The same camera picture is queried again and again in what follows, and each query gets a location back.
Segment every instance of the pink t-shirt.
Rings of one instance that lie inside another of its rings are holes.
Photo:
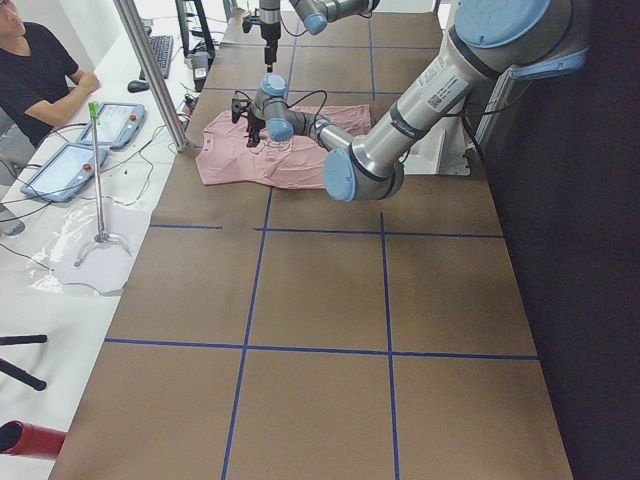
[[[294,107],[315,113],[317,107]],[[369,105],[325,107],[322,114],[351,135],[364,135],[371,129]],[[196,157],[200,178],[205,185],[231,182],[257,182],[286,189],[324,188],[322,169],[327,151],[306,137],[288,142],[270,140],[266,130],[260,144],[247,147],[247,122],[231,122],[225,110],[204,129],[204,145]]]

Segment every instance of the sticker label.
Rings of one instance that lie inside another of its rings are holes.
[[[447,108],[458,95],[463,93],[469,83],[462,77],[452,73],[442,76],[437,85],[428,85],[422,90],[422,98],[431,108],[440,113]]]

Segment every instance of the black curtain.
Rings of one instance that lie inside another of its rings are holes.
[[[575,480],[640,479],[640,8],[595,2],[485,168]]]

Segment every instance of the man's arm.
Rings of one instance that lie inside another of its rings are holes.
[[[91,93],[100,88],[98,77],[93,73],[85,72],[80,68],[71,75],[70,78],[77,87],[74,88],[67,96],[61,98],[55,103],[41,100],[25,110],[25,113],[51,125],[52,127],[62,127],[66,125],[76,111],[82,106],[85,99]]]

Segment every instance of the black tripod leg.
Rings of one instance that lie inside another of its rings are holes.
[[[21,337],[0,337],[0,345],[22,345],[25,343],[45,343],[46,335],[24,335]]]
[[[31,388],[41,391],[47,388],[47,382],[40,380],[26,371],[16,367],[0,358],[0,372],[6,373],[10,377],[20,380],[22,383],[29,385]]]

